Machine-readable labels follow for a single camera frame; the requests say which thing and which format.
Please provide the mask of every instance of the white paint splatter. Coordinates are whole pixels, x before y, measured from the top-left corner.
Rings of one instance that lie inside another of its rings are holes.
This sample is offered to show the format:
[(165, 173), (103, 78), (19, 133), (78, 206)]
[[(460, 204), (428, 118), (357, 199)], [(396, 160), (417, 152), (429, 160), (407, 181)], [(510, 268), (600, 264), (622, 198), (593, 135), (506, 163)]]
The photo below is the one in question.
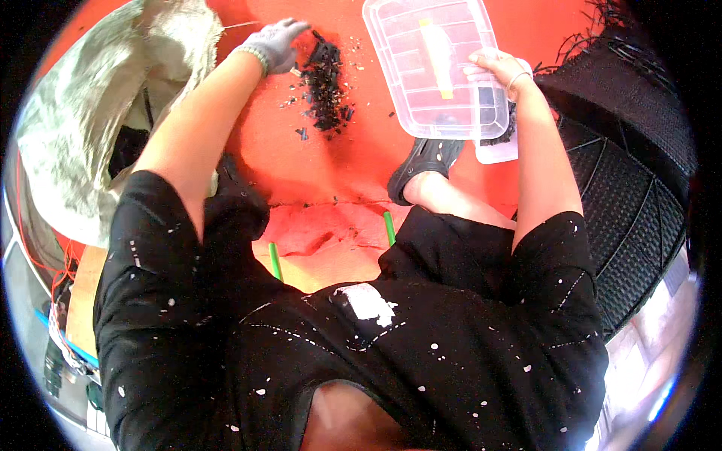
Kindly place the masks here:
[(336, 289), (334, 296), (339, 293), (346, 295), (356, 317), (360, 320), (378, 318), (376, 324), (385, 328), (391, 325), (391, 318), (396, 316), (393, 308), (398, 304), (387, 302), (370, 284), (343, 286)]

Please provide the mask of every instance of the plastic box lid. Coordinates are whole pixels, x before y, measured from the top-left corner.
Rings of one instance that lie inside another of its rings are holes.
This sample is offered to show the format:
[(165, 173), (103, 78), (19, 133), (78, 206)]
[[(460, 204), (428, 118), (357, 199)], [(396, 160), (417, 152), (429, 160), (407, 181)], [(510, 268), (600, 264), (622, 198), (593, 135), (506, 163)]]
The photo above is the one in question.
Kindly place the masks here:
[(496, 49), (480, 0), (366, 0), (363, 18), (404, 130), (417, 138), (493, 139), (509, 125), (505, 87), (464, 67)]

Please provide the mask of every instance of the wooden board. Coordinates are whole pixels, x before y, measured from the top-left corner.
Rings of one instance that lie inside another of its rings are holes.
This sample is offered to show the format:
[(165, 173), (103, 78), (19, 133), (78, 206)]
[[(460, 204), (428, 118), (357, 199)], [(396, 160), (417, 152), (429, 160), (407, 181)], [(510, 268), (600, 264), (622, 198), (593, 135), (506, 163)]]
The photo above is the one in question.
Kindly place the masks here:
[(92, 309), (95, 303), (95, 290), (107, 255), (107, 249), (86, 246), (75, 275), (68, 322), (65, 327), (66, 338), (95, 358), (97, 352), (95, 334), (92, 330)]

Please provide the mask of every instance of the hand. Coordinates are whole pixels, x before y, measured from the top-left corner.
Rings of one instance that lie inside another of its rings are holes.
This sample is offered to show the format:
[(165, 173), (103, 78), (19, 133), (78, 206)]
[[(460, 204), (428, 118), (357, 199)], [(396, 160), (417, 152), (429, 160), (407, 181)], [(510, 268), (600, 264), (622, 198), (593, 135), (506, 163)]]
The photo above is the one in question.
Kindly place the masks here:
[[(505, 87), (509, 85), (509, 82), (515, 76), (524, 72), (531, 74), (529, 63), (494, 48), (477, 50), (469, 55), (469, 60), (477, 65), (477, 67), (464, 68), (466, 78), (470, 82), (485, 80), (487, 77), (485, 69), (490, 70), (497, 77), (499, 83)], [(531, 87), (536, 88), (531, 76), (522, 75), (517, 77), (512, 86), (509, 87), (507, 97), (512, 102), (515, 102), (521, 90), (531, 89)]]
[(291, 48), (291, 43), (309, 28), (311, 26), (307, 22), (283, 19), (251, 34), (236, 50), (247, 51), (258, 57), (264, 66), (264, 75), (283, 74), (290, 71), (296, 62), (297, 51)]

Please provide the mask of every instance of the black woven basket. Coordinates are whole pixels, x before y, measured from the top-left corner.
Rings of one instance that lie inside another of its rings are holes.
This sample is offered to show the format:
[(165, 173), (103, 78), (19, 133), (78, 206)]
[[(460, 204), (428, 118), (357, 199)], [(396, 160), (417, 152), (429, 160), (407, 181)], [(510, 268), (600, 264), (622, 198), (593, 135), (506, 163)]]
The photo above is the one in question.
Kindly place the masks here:
[[(620, 41), (642, 45), (629, 30), (608, 27), (579, 56), (536, 78), (560, 113), (582, 195), (606, 340), (649, 299), (684, 243), (697, 168), (679, 100), (620, 58), (613, 51)], [(653, 52), (644, 54), (654, 67)]]
[[(684, 108), (677, 96), (653, 82), (649, 69), (622, 60), (618, 43), (642, 48), (640, 38), (621, 27), (607, 27), (579, 56), (536, 82), (552, 106), (579, 121), (649, 168), (687, 205), (689, 179), (697, 169), (695, 145)], [(646, 63), (662, 67), (650, 50)]]
[(609, 340), (644, 305), (685, 238), (684, 209), (611, 139), (564, 116), (560, 135), (579, 186)]

